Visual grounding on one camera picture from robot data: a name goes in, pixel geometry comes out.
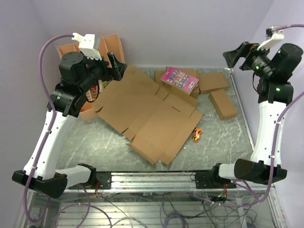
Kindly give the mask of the folded cardboard box middle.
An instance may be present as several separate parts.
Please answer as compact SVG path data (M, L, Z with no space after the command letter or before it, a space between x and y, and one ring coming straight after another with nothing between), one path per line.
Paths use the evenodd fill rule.
M227 90L230 85L222 72L214 72L198 75L200 94L208 94L216 90Z

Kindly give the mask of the orange toy car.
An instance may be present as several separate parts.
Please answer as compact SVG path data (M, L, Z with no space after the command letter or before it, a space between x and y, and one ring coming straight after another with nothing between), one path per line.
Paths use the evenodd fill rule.
M202 130L200 128L195 127L194 130L192 131L192 140L196 142L197 140L200 139L200 135L202 133Z

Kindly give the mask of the large cardboard box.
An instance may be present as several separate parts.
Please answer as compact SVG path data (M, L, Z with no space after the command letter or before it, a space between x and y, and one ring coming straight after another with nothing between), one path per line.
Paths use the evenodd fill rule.
M93 109L151 164L169 165L203 116L197 104L187 93L167 91L128 66L122 80L110 82L100 93Z

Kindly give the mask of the aluminium mounting rail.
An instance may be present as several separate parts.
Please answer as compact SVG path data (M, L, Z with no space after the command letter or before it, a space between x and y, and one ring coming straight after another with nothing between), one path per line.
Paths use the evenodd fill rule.
M87 191L121 192L193 192L223 190L223 183L211 180L207 170L168 172L98 172L95 185Z

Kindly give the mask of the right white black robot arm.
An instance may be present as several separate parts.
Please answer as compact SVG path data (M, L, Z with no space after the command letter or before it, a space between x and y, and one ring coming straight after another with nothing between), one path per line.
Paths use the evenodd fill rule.
M233 180L268 185L286 178L281 163L281 138L287 108L295 101L294 88L288 81L302 60L304 51L292 43L284 43L272 59L270 49L258 43L243 42L238 48L223 53L229 68L240 58L242 71L253 71L259 77L256 88L259 104L259 127L250 160L237 159L233 164L217 163L211 170L195 171L197 189L235 188Z

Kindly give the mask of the small folded cardboard box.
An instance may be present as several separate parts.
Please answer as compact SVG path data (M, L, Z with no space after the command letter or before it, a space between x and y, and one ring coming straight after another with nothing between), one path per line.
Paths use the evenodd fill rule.
M220 120L226 120L237 116L238 111L225 90L212 91L209 99L213 104Z

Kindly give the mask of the pink paperback book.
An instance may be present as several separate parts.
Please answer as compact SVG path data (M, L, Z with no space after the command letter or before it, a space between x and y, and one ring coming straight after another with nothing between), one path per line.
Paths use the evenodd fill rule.
M190 95L199 79L175 67L169 67L161 77L161 81Z

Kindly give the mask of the peach plastic file organizer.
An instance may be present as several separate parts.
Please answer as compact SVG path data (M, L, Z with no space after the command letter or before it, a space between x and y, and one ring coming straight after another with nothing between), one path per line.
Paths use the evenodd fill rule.
M105 84L120 81L127 65L117 35L98 38L74 33L72 40L57 48L61 81L51 97L57 111L87 121L98 116L93 102Z

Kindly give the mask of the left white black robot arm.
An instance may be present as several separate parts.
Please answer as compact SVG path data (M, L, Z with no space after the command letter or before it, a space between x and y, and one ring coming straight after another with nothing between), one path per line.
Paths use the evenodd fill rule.
M50 95L45 125L26 166L15 171L12 180L32 190L59 198L65 189L82 184L91 189L96 185L96 169L80 163L64 170L57 170L57 160L63 142L80 110L87 102L86 93L98 81L120 81L127 68L114 53L108 52L108 61L103 58L86 57L83 53L68 52L59 64L61 81Z

